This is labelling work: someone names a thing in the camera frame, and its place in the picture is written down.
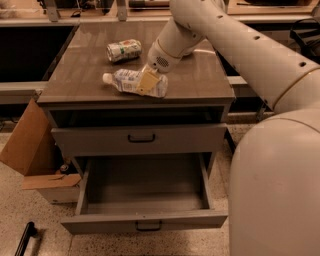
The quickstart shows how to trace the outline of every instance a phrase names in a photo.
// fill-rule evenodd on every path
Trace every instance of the cardboard box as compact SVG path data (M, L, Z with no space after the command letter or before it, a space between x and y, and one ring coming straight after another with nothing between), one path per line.
M78 201L81 177L55 174L57 148L51 126L33 99L3 148L0 161L25 176L22 189L35 189L50 203Z

